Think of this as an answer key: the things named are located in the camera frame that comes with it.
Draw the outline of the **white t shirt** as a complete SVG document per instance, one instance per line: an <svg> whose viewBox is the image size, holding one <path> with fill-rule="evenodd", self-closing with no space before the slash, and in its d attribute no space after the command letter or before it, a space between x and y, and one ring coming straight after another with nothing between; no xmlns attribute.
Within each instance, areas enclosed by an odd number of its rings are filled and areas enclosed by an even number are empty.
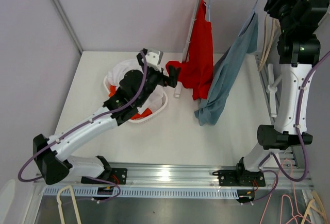
<svg viewBox="0 0 330 224"><path fill-rule="evenodd" d="M116 86L116 90L119 87L120 81L124 78L124 75L130 70L138 70L142 72L142 67L139 65L137 59L129 59L118 63L113 69L107 74L107 88L110 85ZM163 87L157 86L153 93L148 97L146 102L141 108L138 108L139 112L142 113L146 108L150 108L152 113L158 111L162 106L163 98Z"/></svg>

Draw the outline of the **blue grey t shirt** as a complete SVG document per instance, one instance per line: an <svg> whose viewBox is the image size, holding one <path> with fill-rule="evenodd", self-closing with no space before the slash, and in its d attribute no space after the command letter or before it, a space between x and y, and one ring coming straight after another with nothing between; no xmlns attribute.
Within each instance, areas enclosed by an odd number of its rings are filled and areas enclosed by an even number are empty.
<svg viewBox="0 0 330 224"><path fill-rule="evenodd" d="M245 55L256 51L258 43L258 14L253 12L234 43L216 62L207 99L202 99L194 112L199 125L215 125L224 111L229 93L243 64Z"/></svg>

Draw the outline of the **orange t shirt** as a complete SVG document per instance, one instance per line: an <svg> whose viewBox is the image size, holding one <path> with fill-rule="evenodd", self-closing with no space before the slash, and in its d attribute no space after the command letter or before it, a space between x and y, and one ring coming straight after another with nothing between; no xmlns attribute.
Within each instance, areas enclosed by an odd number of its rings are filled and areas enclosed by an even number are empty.
<svg viewBox="0 0 330 224"><path fill-rule="evenodd" d="M112 97L116 93L116 86L110 85L108 87L108 90L109 90L109 95L108 96ZM142 113L138 112L137 114L135 114L131 118L131 120L139 120L139 119L142 119L142 118L146 118L151 114L152 114L152 111L150 110L150 108L146 108Z"/></svg>

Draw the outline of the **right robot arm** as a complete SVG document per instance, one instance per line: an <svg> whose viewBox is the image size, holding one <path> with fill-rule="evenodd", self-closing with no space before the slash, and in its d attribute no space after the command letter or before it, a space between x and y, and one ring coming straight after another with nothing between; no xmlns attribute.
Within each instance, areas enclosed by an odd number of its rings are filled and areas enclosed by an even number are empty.
<svg viewBox="0 0 330 224"><path fill-rule="evenodd" d="M278 20L277 44L282 78L279 110L273 125L260 125L257 144L236 166L235 180L247 185L263 179L263 165L289 147L305 149L312 143L306 109L312 77L324 61L316 36L329 0L267 0L265 12Z"/></svg>

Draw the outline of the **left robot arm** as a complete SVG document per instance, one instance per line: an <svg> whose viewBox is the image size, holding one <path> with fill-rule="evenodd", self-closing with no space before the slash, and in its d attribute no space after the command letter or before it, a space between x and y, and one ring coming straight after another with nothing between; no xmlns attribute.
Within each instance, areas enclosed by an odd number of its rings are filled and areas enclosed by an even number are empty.
<svg viewBox="0 0 330 224"><path fill-rule="evenodd" d="M34 161L41 178L53 185L69 174L92 178L99 183L110 180L112 168L103 156L74 157L72 154L93 138L129 121L157 87L176 87L180 69L170 66L168 75L153 67L129 70L115 93L90 117L57 135L33 138Z"/></svg>

